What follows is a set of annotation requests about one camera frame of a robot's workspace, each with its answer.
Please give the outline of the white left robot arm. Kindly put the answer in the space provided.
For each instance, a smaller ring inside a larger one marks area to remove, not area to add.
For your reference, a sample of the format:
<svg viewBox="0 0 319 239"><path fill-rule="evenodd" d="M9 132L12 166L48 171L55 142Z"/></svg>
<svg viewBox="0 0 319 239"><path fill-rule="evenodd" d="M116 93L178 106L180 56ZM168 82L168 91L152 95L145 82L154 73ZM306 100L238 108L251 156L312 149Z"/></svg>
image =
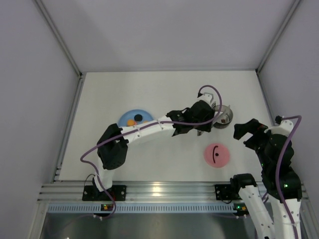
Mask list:
<svg viewBox="0 0 319 239"><path fill-rule="evenodd" d="M114 171L125 163L129 148L162 137L187 134L193 129L211 132L215 106L216 102L199 100L190 108L170 111L147 123L126 127L114 123L108 126L97 143L107 142L97 150L98 175L93 180L96 191L103 192L112 187Z"/></svg>

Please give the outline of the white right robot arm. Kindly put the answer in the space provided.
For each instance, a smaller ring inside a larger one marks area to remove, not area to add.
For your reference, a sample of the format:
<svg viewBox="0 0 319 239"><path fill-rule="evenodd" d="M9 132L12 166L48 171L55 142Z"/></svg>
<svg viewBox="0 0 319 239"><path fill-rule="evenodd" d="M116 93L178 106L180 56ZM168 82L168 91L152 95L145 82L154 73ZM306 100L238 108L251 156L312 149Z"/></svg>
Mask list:
<svg viewBox="0 0 319 239"><path fill-rule="evenodd" d="M270 215L252 174L237 174L231 187L244 201L260 239L300 239L302 184L291 166L294 156L292 137L301 123L301 116L276 116L276 126L268 127L257 119L235 124L233 137L251 137L244 145L255 151L262 167L261 177L271 203Z"/></svg>

